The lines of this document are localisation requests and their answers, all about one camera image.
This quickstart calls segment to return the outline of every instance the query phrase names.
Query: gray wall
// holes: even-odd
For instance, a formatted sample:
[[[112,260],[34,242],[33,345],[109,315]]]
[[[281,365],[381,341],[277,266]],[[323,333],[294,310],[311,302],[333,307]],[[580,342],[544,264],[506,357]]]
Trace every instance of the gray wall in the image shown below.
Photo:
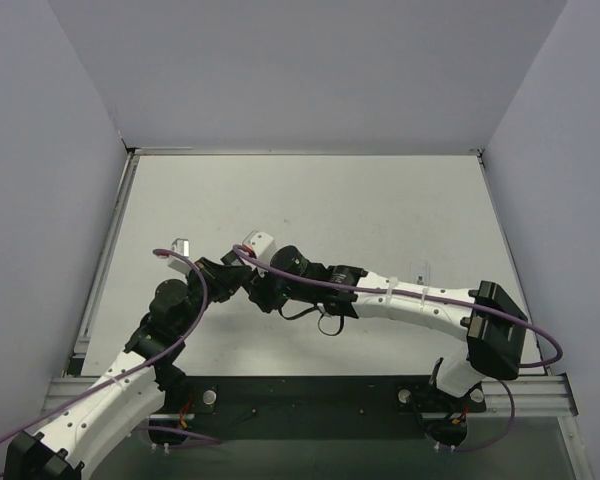
[[[571,0],[486,152],[535,321],[563,343],[600,479],[600,0]]]
[[[0,434],[63,366],[124,159],[47,2],[0,0]]]
[[[467,154],[565,0],[50,0],[135,147]]]

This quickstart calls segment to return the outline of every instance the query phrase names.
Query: white table surface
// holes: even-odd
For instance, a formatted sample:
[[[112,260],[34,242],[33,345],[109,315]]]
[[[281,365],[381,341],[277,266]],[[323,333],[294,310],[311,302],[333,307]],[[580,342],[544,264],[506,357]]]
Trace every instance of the white table surface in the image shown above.
[[[145,156],[139,161],[83,375],[100,375],[137,328],[155,287],[178,277],[153,248],[191,240],[219,261],[251,230],[294,244],[311,261],[408,281],[425,259],[431,284],[500,283],[522,305],[475,157]],[[301,306],[288,305],[287,314]],[[459,341],[385,319],[349,319],[335,338],[317,315],[288,322],[239,292],[212,305],[176,365],[190,375],[429,374]],[[337,319],[323,328],[335,329]],[[540,358],[527,335],[524,362]],[[527,373],[542,373],[542,369]]]

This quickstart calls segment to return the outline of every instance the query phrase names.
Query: bolt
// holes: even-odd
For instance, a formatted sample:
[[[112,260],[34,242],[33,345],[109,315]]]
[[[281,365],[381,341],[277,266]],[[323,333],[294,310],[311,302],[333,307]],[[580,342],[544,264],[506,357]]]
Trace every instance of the bolt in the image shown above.
[[[411,401],[411,392],[403,388],[398,392],[398,401],[400,403],[409,403]]]
[[[479,388],[476,388],[473,392],[469,394],[469,398],[476,403],[482,403],[484,400],[484,393]]]
[[[218,398],[218,395],[213,390],[207,390],[202,394],[202,401],[205,405],[213,405],[216,403],[216,398]]]

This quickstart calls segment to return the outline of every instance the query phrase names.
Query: metal frame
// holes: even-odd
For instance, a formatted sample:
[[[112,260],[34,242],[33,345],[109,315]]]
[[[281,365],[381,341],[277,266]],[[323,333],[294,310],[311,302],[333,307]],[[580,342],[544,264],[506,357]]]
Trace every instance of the metal frame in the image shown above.
[[[95,313],[102,296],[104,284],[106,282],[108,268],[111,263],[113,252],[115,250],[116,240],[122,224],[124,211],[131,192],[131,186],[138,167],[138,162],[141,156],[159,156],[159,155],[379,155],[379,152],[307,152],[307,151],[277,151],[277,150],[253,150],[253,151],[201,151],[194,148],[138,148],[130,150],[127,156],[127,165],[125,167],[114,212],[111,218],[111,223],[107,231],[106,240],[98,260],[96,274],[89,292],[89,297],[85,306],[82,317],[78,338],[74,347],[74,358],[84,358],[89,346],[90,328],[95,316]],[[390,152],[386,154],[401,155],[405,153]],[[470,151],[468,155],[475,155],[475,151]],[[488,183],[484,172],[484,164],[480,162],[484,181],[487,184],[487,190],[491,197]],[[522,294],[522,300],[527,307],[524,290],[520,283],[515,262],[511,255],[509,244],[506,235],[503,233],[503,239],[509,257],[511,260],[514,274]],[[87,390],[87,388],[95,381],[95,377],[62,377],[52,379],[49,385],[49,391],[44,402],[43,411],[54,408],[61,402],[78,395]],[[577,480],[592,480],[593,474],[589,465],[584,444],[580,436],[580,431],[577,422],[574,418],[577,415],[577,410],[566,377],[557,376],[522,376],[514,382],[509,382],[509,385],[514,394],[516,401],[517,416],[531,417],[557,417],[560,429],[564,438],[565,448],[569,455],[571,465]],[[485,392],[485,401],[487,402],[488,410],[486,413],[479,414],[481,416],[502,417],[508,416],[509,403],[502,387],[495,381],[485,380],[483,382]]]

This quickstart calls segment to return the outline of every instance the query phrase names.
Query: black cable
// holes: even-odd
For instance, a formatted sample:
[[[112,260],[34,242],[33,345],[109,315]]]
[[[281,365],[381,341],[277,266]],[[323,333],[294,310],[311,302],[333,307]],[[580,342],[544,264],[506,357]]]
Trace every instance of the black cable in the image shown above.
[[[327,337],[337,337],[342,333],[342,330],[344,330],[344,315],[340,316],[340,326],[338,327],[338,331],[336,333],[327,333],[324,330],[322,330],[322,328],[320,327],[320,322],[323,318],[324,315],[320,316],[320,318],[318,319],[318,330],[320,330],[321,334],[326,335]]]
[[[295,315],[291,315],[290,317],[286,317],[284,313],[282,313],[282,308],[278,309],[278,313],[285,320],[297,320],[299,318],[304,317],[305,315],[309,315],[310,313],[317,312],[319,308],[317,306],[309,307],[306,310],[301,311],[300,313],[296,313]]]

